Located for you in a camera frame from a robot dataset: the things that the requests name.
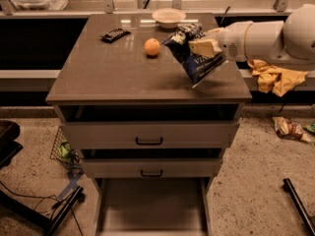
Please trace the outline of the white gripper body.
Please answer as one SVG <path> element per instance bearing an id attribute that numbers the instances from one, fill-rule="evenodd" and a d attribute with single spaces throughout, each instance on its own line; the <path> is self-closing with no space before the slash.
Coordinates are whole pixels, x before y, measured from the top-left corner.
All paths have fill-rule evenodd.
<path id="1" fill-rule="evenodd" d="M 252 21 L 236 22 L 225 27 L 218 35 L 217 41 L 228 61 L 243 62 L 245 54 L 246 33 L 253 25 Z"/>

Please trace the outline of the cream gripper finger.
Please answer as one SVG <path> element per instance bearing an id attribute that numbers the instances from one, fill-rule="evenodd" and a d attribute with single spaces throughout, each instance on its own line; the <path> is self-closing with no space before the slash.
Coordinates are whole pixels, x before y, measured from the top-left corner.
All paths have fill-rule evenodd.
<path id="1" fill-rule="evenodd" d="M 219 43 L 213 38 L 192 40 L 188 44 L 190 51 L 197 55 L 213 58 L 222 53 Z"/>
<path id="2" fill-rule="evenodd" d="M 219 33 L 222 30 L 224 30 L 224 28 L 215 28 L 215 29 L 210 29 L 206 32 L 206 34 L 210 34 L 210 33 Z"/>

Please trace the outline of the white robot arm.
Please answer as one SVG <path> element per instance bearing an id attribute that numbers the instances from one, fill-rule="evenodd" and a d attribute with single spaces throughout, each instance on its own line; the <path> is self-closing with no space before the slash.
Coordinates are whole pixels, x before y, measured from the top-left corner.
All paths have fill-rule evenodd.
<path id="1" fill-rule="evenodd" d="M 243 62 L 262 60 L 289 69 L 312 71 L 315 68 L 315 6 L 305 4 L 285 21 L 233 23 L 209 30 L 189 41 L 192 53 Z"/>

